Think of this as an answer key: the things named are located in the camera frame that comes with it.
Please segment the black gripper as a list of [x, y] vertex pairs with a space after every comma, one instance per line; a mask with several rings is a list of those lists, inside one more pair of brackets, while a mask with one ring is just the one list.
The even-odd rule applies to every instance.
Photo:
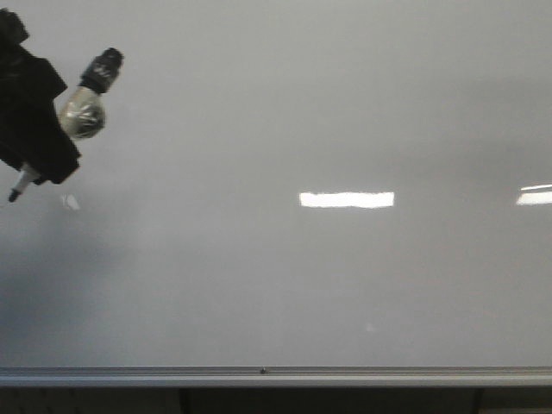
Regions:
[[79, 167], [80, 152], [63, 131], [54, 99], [66, 84], [51, 63], [22, 46], [29, 34], [19, 16], [1, 10], [1, 161], [60, 184]]

